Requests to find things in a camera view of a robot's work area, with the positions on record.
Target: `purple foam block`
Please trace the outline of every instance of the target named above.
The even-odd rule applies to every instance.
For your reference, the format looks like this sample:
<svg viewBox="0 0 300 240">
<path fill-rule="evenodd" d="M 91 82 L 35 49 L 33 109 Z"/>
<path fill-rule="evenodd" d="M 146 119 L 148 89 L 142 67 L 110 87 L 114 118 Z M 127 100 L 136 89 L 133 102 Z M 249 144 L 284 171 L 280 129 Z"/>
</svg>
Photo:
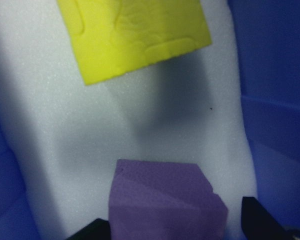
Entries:
<svg viewBox="0 0 300 240">
<path fill-rule="evenodd" d="M 118 160 L 112 240 L 220 240 L 228 209 L 196 164 Z"/>
</svg>

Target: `blue container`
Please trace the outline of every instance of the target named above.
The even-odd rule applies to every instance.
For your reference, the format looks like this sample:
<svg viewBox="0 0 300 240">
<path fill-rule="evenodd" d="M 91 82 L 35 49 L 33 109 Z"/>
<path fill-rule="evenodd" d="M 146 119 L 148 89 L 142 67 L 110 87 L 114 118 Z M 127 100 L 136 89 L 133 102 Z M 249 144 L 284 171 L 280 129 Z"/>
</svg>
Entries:
<svg viewBox="0 0 300 240">
<path fill-rule="evenodd" d="M 229 0 L 258 199 L 300 228 L 300 0 Z"/>
<path fill-rule="evenodd" d="M 300 228 L 300 0 L 229 0 L 259 201 Z M 0 240 L 39 240 L 25 184 L 0 129 Z"/>
</svg>

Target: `foam surface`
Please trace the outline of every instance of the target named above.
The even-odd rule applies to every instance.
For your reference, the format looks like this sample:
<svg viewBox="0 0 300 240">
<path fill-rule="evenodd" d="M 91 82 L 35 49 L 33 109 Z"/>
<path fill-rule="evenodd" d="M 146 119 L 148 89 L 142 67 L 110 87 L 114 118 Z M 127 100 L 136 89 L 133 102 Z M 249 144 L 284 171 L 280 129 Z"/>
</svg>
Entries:
<svg viewBox="0 0 300 240">
<path fill-rule="evenodd" d="M 55 0 L 0 1 L 0 122 L 46 240 L 108 218 L 117 159 L 197 163 L 229 209 L 256 195 L 226 0 L 202 0 L 213 45 L 84 86 Z"/>
</svg>

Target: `yellow foam piece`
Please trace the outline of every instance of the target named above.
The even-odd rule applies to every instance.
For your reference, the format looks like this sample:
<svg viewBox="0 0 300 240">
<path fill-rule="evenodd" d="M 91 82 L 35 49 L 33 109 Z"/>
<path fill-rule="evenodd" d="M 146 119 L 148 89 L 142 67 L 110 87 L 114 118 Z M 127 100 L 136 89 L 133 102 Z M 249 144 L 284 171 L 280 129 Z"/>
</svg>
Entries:
<svg viewBox="0 0 300 240">
<path fill-rule="evenodd" d="M 85 84 L 211 44 L 199 0 L 57 0 Z"/>
</svg>

